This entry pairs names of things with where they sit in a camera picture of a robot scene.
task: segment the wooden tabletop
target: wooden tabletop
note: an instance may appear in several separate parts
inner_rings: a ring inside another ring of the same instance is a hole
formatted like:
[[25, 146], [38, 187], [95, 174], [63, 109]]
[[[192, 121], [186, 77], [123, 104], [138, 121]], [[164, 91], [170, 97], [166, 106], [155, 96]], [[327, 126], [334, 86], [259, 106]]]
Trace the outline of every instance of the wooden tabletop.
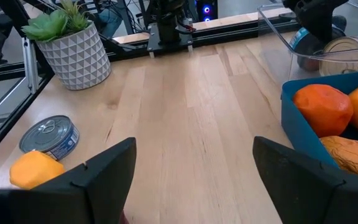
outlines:
[[63, 114], [80, 132], [62, 160], [67, 170], [136, 137], [130, 223], [281, 223], [252, 157], [256, 135], [290, 146], [264, 41], [113, 62], [111, 75], [87, 90], [69, 91], [54, 77], [0, 143], [0, 188], [13, 187], [9, 168], [23, 134]]

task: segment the transparent bin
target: transparent bin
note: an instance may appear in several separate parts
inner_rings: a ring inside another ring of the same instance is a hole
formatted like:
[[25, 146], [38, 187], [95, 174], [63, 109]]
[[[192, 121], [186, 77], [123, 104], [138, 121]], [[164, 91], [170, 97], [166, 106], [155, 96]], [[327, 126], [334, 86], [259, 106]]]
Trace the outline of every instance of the transparent bin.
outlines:
[[[301, 26], [295, 21], [292, 21], [292, 26], [278, 22], [278, 15], [286, 12], [291, 10], [284, 8], [281, 3], [258, 8], [260, 52], [257, 57], [261, 58], [262, 66], [268, 70], [277, 85], [281, 86], [289, 80], [358, 72], [358, 49], [326, 54], [296, 53], [290, 46], [290, 41]], [[333, 15], [342, 15], [346, 18], [346, 36], [358, 37], [358, 4], [347, 2], [337, 7]], [[298, 65], [298, 60], [312, 61], [317, 64], [318, 69], [305, 70]]]

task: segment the plant pot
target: plant pot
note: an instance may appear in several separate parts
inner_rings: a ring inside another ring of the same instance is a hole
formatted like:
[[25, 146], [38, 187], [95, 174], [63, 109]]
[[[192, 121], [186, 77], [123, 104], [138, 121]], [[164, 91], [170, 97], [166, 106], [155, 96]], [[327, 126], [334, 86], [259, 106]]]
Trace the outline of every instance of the plant pot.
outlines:
[[93, 22], [81, 32], [37, 45], [69, 90], [95, 86], [110, 75], [110, 61]]

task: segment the tuna can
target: tuna can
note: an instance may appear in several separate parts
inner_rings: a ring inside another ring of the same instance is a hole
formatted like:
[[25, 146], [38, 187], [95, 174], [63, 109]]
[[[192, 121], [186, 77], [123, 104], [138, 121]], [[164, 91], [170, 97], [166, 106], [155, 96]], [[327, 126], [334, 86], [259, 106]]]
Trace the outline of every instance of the tuna can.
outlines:
[[37, 150], [59, 161], [77, 145], [79, 133], [71, 120], [62, 115], [43, 119], [32, 126], [20, 140], [22, 152]]
[[[333, 40], [344, 37], [345, 33], [333, 24]], [[319, 55], [323, 53], [324, 42], [321, 42], [308, 30], [302, 27], [290, 41], [291, 48], [298, 54], [303, 55]], [[300, 68], [313, 72], [319, 68], [319, 61], [308, 57], [298, 56], [296, 59]]]
[[[356, 49], [358, 49], [358, 37], [341, 37], [331, 41], [324, 48], [324, 53]], [[320, 74], [322, 76], [358, 72], [358, 62], [330, 62], [330, 57], [343, 60], [358, 60], [358, 51], [326, 55], [327, 60], [320, 61]]]

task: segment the blue plastic container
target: blue plastic container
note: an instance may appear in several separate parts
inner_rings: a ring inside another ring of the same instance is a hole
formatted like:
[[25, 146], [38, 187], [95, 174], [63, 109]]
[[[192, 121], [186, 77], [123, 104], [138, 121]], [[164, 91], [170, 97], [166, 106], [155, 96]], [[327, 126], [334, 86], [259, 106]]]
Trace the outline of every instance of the blue plastic container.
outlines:
[[[282, 89], [281, 125], [294, 149], [312, 158], [338, 167], [308, 122], [292, 102], [293, 95], [299, 89], [309, 84], [327, 84], [341, 90], [343, 93], [349, 94], [358, 87], [358, 72], [289, 81], [284, 83]], [[341, 137], [358, 140], [358, 130], [348, 126], [341, 134]]]

